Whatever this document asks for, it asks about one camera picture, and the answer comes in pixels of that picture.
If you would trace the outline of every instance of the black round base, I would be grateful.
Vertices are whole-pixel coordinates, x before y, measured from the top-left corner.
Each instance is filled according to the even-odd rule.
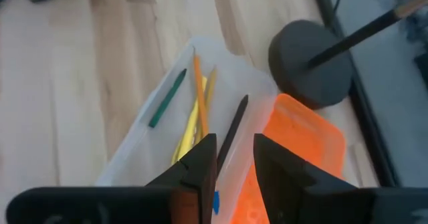
[[[330,31],[311,21],[299,20],[285,26],[269,48],[270,71],[280,90],[311,109],[342,101],[352,79],[349,52],[315,68],[308,64],[338,41]]]

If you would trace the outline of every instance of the orange pencil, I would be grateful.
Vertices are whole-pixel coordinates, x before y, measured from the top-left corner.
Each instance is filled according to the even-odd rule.
[[[202,137],[205,137],[208,134],[208,117],[202,89],[201,64],[197,54],[195,54],[193,57],[193,67],[195,68],[196,91],[199,105],[199,120],[202,126]]]

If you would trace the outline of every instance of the black pencil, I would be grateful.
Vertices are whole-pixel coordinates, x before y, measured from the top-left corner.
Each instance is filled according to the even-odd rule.
[[[248,105],[248,95],[245,95],[239,103],[238,109],[236,110],[235,117],[233,117],[229,131],[227,131],[223,145],[220,148],[219,156],[217,157],[217,177],[220,174],[221,167],[226,160],[227,153],[229,152],[230,146],[232,145],[233,139],[235,138],[236,132],[241,123],[243,114]]]

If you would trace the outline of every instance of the plastic container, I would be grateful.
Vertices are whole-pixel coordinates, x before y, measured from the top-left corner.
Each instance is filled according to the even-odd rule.
[[[220,194],[219,214],[213,223],[228,223],[242,184],[253,160],[253,134],[268,122],[277,88],[266,73],[256,70],[235,56],[223,43],[204,37],[190,40],[173,68],[141,108],[129,133],[96,182],[98,186],[144,186],[167,170],[178,141],[184,132],[196,98],[193,52],[201,57],[201,70],[208,76],[217,66],[217,82],[209,111],[209,131],[217,134],[217,152],[227,134],[241,99],[249,103],[231,145],[216,189]],[[187,75],[156,128],[148,127],[156,108],[169,91],[179,72]]]
[[[286,94],[280,94],[263,134],[318,168],[342,179],[346,148],[335,126]],[[254,163],[242,187],[232,224],[268,224]]]

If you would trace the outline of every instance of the black rod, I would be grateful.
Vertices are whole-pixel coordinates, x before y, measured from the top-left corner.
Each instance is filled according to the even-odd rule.
[[[350,48],[354,47],[360,42],[398,22],[400,19],[408,17],[427,3],[428,0],[410,0],[402,5],[399,5],[395,9],[390,10],[384,15],[378,17],[374,21],[355,31],[353,34],[345,37],[345,39],[342,41],[313,57],[311,60],[309,60],[309,66],[314,68],[322,65],[338,54],[348,51]]]

